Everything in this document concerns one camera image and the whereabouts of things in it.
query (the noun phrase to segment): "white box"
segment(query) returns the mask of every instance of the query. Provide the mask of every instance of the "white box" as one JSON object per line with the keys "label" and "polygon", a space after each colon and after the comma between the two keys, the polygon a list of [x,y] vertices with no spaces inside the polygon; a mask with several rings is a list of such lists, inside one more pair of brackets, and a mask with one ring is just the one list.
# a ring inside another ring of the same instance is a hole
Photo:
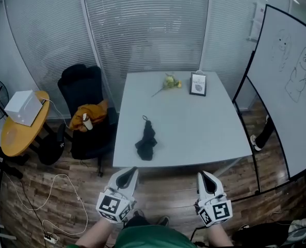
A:
{"label": "white box", "polygon": [[9,100],[5,112],[14,122],[31,126],[42,107],[32,90],[18,91]]}
{"label": "white box", "polygon": [[132,205],[127,199],[100,192],[95,209],[110,222],[120,223],[132,210]]}

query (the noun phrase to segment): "person's arm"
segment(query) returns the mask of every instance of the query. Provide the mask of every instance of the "person's arm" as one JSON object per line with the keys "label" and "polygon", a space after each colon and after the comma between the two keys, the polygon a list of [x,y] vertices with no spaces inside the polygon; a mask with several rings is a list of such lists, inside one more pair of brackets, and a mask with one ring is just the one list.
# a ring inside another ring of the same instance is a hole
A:
{"label": "person's arm", "polygon": [[113,223],[101,218],[80,239],[76,245],[82,248],[103,248],[113,230]]}
{"label": "person's arm", "polygon": [[230,238],[227,236],[221,224],[215,224],[206,229],[206,236],[211,244],[214,247],[229,247],[233,246]]}

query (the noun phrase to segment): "green shirt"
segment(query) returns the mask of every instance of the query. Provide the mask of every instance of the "green shirt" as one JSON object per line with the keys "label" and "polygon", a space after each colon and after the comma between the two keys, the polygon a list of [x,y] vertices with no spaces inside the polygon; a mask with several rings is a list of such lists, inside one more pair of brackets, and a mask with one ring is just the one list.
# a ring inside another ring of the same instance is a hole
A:
{"label": "green shirt", "polygon": [[129,227],[122,230],[114,248],[196,248],[189,239],[180,232],[160,225]]}

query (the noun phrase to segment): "round yellow table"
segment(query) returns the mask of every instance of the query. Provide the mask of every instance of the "round yellow table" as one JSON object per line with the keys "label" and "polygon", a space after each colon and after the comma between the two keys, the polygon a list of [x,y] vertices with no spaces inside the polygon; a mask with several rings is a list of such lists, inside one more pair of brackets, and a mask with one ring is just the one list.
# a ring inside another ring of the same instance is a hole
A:
{"label": "round yellow table", "polygon": [[[45,91],[37,91],[35,94],[39,100],[42,100],[43,98],[50,99],[48,93]],[[36,137],[38,138],[37,141],[41,140],[37,135],[43,126],[46,127],[48,132],[52,131],[46,124],[44,124],[47,114],[49,113],[49,108],[50,102],[46,100],[30,127],[15,123],[10,117],[7,117],[2,130],[1,142],[4,154],[13,157],[23,153]],[[37,152],[35,146],[31,146],[30,148]]]}

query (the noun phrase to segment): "ceiling light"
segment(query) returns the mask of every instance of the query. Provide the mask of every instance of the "ceiling light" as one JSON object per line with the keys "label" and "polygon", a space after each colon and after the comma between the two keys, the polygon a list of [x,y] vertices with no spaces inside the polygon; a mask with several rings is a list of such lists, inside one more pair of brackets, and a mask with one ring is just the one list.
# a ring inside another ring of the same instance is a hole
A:
{"label": "ceiling light", "polygon": [[296,4],[298,4],[299,5],[299,2],[297,1],[297,0],[293,0]]}

